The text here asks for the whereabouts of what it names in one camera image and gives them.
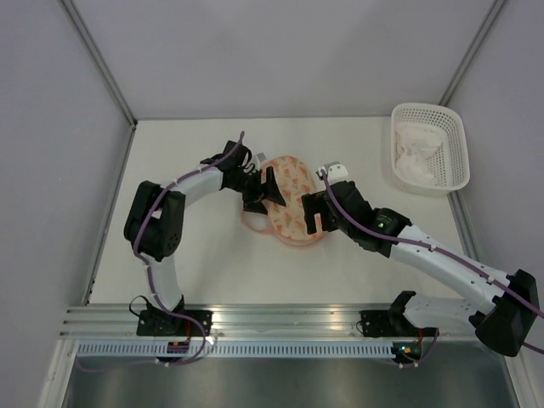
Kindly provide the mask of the floral mesh laundry bag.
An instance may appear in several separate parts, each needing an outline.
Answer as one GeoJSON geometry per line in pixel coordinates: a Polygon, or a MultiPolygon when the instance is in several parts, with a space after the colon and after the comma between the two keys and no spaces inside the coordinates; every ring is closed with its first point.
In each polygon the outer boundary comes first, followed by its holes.
{"type": "Polygon", "coordinates": [[[319,219],[317,219],[318,232],[316,234],[308,235],[306,231],[301,197],[317,191],[308,166],[295,156],[277,156],[268,159],[260,169],[264,172],[266,167],[274,169],[286,206],[281,207],[265,201],[267,215],[242,211],[242,223],[259,234],[275,235],[288,246],[307,247],[315,244],[325,236],[325,232],[320,229],[319,219]]]}

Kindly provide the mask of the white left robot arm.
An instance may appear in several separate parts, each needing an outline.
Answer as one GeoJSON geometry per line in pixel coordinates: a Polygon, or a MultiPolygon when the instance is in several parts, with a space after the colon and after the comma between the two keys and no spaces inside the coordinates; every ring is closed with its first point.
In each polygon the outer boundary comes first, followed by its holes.
{"type": "Polygon", "coordinates": [[[136,190],[123,235],[145,267],[150,291],[147,311],[156,316],[156,327],[166,336],[180,334],[186,321],[204,326],[185,312],[174,253],[182,240],[185,210],[224,189],[239,193],[242,208],[251,213],[265,214],[267,201],[286,205],[274,172],[255,165],[241,140],[228,141],[223,152],[203,159],[174,181],[144,181],[136,190]]]}

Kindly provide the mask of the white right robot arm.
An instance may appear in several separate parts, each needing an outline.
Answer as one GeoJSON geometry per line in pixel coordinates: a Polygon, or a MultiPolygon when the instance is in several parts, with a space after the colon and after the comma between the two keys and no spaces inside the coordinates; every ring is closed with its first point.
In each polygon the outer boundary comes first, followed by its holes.
{"type": "Polygon", "coordinates": [[[340,230],[364,250],[418,269],[467,301],[460,313],[448,303],[440,306],[402,293],[404,305],[388,314],[388,326],[399,336],[417,327],[444,326],[448,317],[461,318],[482,344],[514,357],[526,346],[535,320],[543,316],[533,275],[522,269],[508,274],[453,253],[402,214],[372,207],[352,181],[303,195],[302,204],[308,232],[314,233],[318,223],[326,232],[340,230]]]}

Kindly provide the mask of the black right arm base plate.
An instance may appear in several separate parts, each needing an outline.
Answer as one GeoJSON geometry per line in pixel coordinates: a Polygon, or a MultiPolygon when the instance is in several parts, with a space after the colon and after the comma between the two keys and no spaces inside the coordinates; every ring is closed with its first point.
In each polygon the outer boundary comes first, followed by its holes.
{"type": "Polygon", "coordinates": [[[402,314],[390,314],[387,310],[368,309],[359,312],[358,327],[364,337],[416,337],[425,329],[414,326],[402,314]]]}

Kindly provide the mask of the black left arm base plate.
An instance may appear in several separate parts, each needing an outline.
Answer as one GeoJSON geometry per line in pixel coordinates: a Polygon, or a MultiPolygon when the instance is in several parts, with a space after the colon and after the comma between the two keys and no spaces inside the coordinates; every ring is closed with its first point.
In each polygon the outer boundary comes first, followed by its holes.
{"type": "Polygon", "coordinates": [[[139,314],[136,334],[139,337],[202,337],[208,336],[213,323],[211,310],[185,310],[184,314],[197,321],[180,319],[158,309],[143,310],[139,314]]]}

